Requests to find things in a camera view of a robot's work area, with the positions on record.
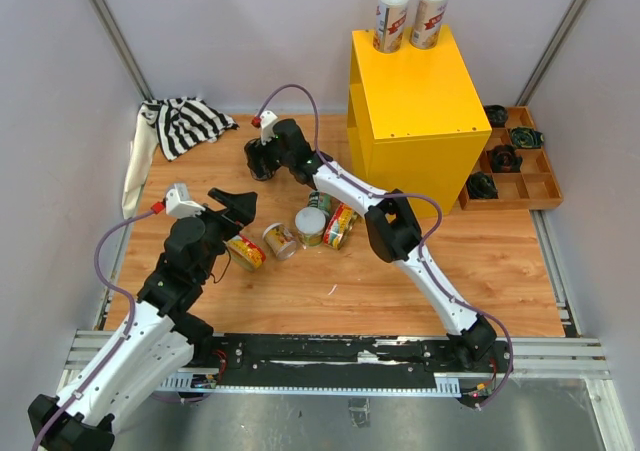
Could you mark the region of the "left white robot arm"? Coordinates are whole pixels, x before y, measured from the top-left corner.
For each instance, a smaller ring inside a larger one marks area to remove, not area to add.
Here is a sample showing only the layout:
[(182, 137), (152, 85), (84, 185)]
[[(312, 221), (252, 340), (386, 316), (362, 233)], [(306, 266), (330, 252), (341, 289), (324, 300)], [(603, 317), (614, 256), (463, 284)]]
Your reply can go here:
[(257, 195), (218, 188), (208, 195), (221, 209), (191, 200), (185, 184), (175, 183), (147, 211), (164, 212), (175, 222), (138, 295), (99, 278), (127, 299), (128, 313), (74, 380), (53, 397), (40, 394), (32, 401), (33, 449), (111, 449), (125, 422), (167, 377), (212, 359), (213, 329), (189, 309), (227, 242), (254, 221)]

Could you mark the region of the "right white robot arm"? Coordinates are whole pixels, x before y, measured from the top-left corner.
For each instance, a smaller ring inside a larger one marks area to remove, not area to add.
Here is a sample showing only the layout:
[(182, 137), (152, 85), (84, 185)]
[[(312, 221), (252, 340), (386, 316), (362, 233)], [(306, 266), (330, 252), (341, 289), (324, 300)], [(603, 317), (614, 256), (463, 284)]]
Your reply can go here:
[(376, 188), (347, 172), (329, 155), (311, 148), (293, 119), (255, 117), (260, 136), (245, 145), (256, 180), (286, 168), (302, 185), (325, 193), (364, 218), (376, 256), (400, 268), (429, 300), (452, 342), (455, 363), (474, 371), (486, 363), (496, 331), (481, 311), (457, 291), (431, 256), (409, 200), (416, 195)]

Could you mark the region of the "tall white lid can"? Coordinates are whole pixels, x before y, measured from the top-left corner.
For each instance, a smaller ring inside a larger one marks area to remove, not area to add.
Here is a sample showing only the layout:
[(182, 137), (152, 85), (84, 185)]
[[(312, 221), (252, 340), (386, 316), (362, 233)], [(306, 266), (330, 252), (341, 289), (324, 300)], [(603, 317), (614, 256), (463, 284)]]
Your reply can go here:
[(419, 0), (411, 33), (411, 44), (418, 49), (436, 46), (449, 0)]
[(385, 54), (398, 51), (407, 19), (409, 0), (378, 0), (374, 48)]

